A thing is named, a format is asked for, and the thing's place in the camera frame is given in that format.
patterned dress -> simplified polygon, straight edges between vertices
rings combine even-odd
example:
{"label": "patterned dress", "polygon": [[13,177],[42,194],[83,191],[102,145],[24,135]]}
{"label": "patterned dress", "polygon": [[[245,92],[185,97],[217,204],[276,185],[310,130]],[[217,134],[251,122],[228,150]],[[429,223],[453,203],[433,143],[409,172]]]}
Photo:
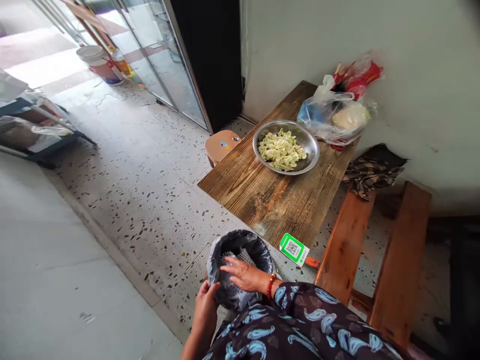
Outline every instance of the patterned dress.
{"label": "patterned dress", "polygon": [[325,290],[284,282],[271,304],[223,323],[203,360],[401,359],[398,350]]}

woman's right hand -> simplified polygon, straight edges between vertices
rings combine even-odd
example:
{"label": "woman's right hand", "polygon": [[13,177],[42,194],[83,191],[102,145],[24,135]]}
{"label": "woman's right hand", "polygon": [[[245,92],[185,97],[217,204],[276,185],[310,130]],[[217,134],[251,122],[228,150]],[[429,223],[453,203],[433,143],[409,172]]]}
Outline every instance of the woman's right hand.
{"label": "woman's right hand", "polygon": [[231,263],[231,265],[220,266],[220,270],[233,275],[230,278],[232,283],[249,293],[259,292],[267,294],[271,276],[269,273],[263,272],[234,257],[226,256],[225,260]]}

plaid cloth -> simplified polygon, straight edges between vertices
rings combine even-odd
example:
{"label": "plaid cloth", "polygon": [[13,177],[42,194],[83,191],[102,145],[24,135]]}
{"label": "plaid cloth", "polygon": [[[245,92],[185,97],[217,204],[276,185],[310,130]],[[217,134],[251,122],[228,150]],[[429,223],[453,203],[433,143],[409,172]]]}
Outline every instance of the plaid cloth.
{"label": "plaid cloth", "polygon": [[389,166],[387,162],[361,155],[348,165],[342,183],[351,184],[352,193],[369,201],[369,192],[393,185],[403,170],[403,167]]}

glass door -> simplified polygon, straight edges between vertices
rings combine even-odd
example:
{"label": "glass door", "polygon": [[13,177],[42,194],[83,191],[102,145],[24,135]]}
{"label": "glass door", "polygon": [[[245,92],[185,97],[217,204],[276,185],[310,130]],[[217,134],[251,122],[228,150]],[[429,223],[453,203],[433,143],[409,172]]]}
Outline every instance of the glass door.
{"label": "glass door", "polygon": [[148,54],[178,111],[208,130],[205,114],[187,71],[163,0],[113,0]]}
{"label": "glass door", "polygon": [[141,37],[146,35],[141,31],[139,36],[139,32],[134,31],[131,22],[124,15],[121,5],[115,0],[84,0],[83,2],[105,27],[111,41],[125,57],[126,62],[130,64],[147,90],[162,103],[177,110],[178,107],[165,84],[154,71],[146,49],[141,45],[141,39],[145,41]]}
{"label": "glass door", "polygon": [[63,35],[70,36],[78,45],[97,44],[60,0],[32,0],[32,2]]}

white bucket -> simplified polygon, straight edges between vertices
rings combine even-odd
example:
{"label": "white bucket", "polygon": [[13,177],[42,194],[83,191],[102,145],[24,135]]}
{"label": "white bucket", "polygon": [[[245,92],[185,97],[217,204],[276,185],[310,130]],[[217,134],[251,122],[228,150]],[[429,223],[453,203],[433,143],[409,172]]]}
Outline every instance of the white bucket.
{"label": "white bucket", "polygon": [[104,48],[98,45],[82,46],[76,51],[78,57],[108,85],[120,85],[124,82],[122,72],[117,68]]}

